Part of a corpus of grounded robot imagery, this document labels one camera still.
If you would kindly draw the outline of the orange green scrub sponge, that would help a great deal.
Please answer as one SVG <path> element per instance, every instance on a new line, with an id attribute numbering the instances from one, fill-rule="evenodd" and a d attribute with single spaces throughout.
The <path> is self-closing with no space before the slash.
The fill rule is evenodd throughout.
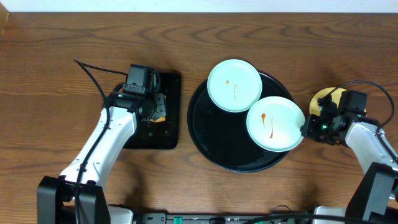
<path id="1" fill-rule="evenodd" d="M 166 105 L 165 96 L 163 93 L 158 93 L 154 95 L 154 110 L 150 115 L 151 122 L 163 122 L 166 117 Z"/>

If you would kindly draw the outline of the yellow plate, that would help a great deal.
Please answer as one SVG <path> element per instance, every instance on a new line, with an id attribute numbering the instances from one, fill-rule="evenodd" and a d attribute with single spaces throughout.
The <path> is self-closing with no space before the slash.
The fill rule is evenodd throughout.
<path id="1" fill-rule="evenodd" d="M 341 93 L 343 91 L 346 91 L 346 89 L 339 88 L 336 90 L 330 87 L 322 89 L 321 91 L 316 93 L 310 102 L 309 114 L 319 115 L 321 112 L 326 113 L 327 109 L 333 110 L 336 114 L 338 114 L 338 104 L 340 101 Z M 367 116 L 367 113 L 365 116 L 354 113 L 345 113 L 341 115 L 348 117 L 348 128 L 343 133 L 345 136 L 351 123 L 359 120 L 360 118 L 365 118 Z"/>

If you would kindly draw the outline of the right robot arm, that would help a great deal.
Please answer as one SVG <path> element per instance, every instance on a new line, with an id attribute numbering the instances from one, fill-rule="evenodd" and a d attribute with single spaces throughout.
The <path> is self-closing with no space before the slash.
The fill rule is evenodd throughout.
<path id="1" fill-rule="evenodd" d="M 311 140 L 350 148 L 364 177 L 346 207 L 318 206 L 313 223 L 397 223 L 397 153 L 378 121 L 366 117 L 362 103 L 311 106 L 302 134 Z"/>

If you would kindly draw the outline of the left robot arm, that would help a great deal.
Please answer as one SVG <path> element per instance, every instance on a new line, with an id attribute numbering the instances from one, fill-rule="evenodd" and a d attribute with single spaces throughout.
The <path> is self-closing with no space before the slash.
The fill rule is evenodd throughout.
<path id="1" fill-rule="evenodd" d="M 59 177 L 45 176 L 37 187 L 38 223 L 133 223 L 130 208 L 107 204 L 104 187 L 138 123 L 166 116 L 165 99 L 162 93 L 111 92 L 76 158 Z"/>

